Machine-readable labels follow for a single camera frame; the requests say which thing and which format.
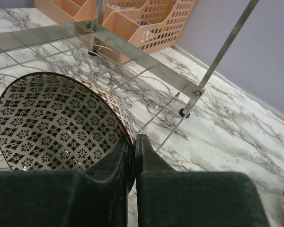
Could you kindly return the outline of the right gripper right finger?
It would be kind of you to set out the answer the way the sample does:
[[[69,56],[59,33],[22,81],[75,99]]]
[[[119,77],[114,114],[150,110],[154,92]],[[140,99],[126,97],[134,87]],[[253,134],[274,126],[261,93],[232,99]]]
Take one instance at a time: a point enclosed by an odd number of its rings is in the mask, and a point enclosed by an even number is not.
[[[267,227],[257,189],[240,172],[180,172],[146,135],[135,144],[138,225],[141,227]]]

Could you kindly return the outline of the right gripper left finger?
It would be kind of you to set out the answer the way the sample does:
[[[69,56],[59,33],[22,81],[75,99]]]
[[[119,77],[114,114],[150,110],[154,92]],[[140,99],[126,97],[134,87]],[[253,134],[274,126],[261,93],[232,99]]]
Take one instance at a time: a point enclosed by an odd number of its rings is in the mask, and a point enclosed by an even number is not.
[[[0,171],[0,227],[125,227],[128,142],[86,171]]]

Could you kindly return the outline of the brown floral patterned bowl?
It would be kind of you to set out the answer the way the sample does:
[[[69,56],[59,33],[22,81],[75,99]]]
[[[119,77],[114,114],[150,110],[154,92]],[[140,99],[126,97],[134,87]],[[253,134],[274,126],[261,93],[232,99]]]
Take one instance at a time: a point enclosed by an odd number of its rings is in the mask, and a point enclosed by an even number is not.
[[[100,85],[33,72],[0,95],[0,150],[10,171],[85,171],[124,138],[134,153],[129,112]]]

